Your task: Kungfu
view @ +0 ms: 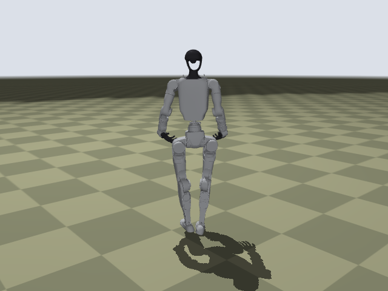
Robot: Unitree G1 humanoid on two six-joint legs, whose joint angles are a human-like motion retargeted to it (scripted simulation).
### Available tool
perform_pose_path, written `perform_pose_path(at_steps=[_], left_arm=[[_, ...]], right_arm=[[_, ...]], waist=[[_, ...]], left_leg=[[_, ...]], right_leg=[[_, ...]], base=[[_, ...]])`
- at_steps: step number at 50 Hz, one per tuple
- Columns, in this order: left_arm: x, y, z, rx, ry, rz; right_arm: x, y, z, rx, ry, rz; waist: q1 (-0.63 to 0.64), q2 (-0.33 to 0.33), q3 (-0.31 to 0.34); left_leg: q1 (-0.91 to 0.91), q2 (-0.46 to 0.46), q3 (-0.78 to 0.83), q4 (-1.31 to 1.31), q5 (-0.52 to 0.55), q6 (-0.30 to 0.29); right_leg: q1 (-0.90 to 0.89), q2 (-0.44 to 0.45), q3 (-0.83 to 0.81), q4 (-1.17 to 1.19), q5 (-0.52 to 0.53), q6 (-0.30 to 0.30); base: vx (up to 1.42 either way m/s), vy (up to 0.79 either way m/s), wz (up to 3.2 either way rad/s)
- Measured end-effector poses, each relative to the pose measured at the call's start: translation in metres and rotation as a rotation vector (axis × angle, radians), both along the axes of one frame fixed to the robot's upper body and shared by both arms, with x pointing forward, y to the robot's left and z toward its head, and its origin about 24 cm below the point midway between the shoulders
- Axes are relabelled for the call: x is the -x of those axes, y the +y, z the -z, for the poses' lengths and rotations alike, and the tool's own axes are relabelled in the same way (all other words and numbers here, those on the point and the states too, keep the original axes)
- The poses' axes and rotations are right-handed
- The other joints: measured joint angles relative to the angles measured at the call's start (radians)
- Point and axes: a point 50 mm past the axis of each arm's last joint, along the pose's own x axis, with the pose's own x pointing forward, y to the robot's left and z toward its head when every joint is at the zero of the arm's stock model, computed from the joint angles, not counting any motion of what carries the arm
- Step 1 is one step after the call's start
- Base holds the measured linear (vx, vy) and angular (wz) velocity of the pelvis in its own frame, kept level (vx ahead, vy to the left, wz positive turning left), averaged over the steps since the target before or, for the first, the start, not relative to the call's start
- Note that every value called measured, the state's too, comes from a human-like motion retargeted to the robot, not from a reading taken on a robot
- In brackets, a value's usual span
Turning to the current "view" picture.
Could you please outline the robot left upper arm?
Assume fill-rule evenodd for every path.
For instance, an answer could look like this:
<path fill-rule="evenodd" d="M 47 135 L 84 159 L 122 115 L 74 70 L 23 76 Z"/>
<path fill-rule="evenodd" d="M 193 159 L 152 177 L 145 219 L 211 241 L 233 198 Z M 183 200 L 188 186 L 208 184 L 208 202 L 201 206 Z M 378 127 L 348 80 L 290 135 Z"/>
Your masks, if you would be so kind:
<path fill-rule="evenodd" d="M 172 105 L 175 92 L 178 90 L 178 81 L 179 79 L 173 79 L 168 82 L 161 115 L 164 115 L 164 116 L 171 115 L 172 109 L 170 108 L 170 106 Z"/>

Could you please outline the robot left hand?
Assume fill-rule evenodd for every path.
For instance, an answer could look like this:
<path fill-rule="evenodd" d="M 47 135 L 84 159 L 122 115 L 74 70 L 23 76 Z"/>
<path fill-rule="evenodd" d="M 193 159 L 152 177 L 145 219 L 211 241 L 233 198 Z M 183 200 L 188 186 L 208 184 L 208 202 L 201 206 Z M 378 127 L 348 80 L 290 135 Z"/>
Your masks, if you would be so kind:
<path fill-rule="evenodd" d="M 172 142 L 173 142 L 173 140 L 174 140 L 174 139 L 172 139 L 172 138 L 174 138 L 175 136 L 173 136 L 173 137 L 169 137 L 169 136 L 168 136 L 168 134 L 169 134 L 169 133 L 164 133 L 164 132 L 163 132 L 163 133 L 161 133 L 161 136 L 162 136 L 161 138 L 164 138 L 166 141 L 168 141 L 168 142 L 171 142 L 171 143 L 172 143 Z M 176 139 L 176 138 L 175 138 L 175 139 Z"/>

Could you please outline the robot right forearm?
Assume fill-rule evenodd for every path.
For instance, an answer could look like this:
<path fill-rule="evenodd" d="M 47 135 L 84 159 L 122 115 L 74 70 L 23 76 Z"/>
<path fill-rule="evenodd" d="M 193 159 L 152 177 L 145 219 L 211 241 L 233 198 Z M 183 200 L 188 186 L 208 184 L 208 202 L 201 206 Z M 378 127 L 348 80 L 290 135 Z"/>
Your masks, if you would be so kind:
<path fill-rule="evenodd" d="M 225 136 L 228 135 L 228 132 L 227 132 L 226 118 L 225 118 L 225 114 L 224 114 L 224 109 L 223 109 L 222 106 L 221 106 L 221 108 L 222 108 L 222 116 L 217 116 L 216 117 L 216 122 L 217 122 L 217 125 L 218 125 L 219 132 L 222 133 L 222 137 L 225 137 Z"/>

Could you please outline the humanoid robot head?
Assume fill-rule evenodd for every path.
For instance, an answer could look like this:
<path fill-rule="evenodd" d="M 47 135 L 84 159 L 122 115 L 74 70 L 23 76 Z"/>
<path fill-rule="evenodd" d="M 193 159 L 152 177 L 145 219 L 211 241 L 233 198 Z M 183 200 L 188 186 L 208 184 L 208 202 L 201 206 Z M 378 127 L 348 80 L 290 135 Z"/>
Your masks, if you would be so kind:
<path fill-rule="evenodd" d="M 198 79 L 201 78 L 198 75 L 198 70 L 201 68 L 202 64 L 202 55 L 197 50 L 189 50 L 185 55 L 185 60 L 189 68 L 189 75 L 185 79 Z M 189 66 L 189 61 L 194 64 L 196 61 L 200 61 L 199 67 L 196 70 L 192 70 Z"/>

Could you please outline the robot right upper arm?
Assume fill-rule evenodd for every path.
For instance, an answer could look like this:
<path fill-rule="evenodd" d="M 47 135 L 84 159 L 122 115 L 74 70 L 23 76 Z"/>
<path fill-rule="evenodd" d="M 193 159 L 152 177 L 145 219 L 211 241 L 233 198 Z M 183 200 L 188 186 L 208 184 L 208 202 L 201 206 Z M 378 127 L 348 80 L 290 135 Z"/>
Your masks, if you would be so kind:
<path fill-rule="evenodd" d="M 208 88 L 212 91 L 212 101 L 214 108 L 212 108 L 212 113 L 215 117 L 222 116 L 222 108 L 221 108 L 221 87 L 217 80 L 215 79 L 207 79 Z"/>

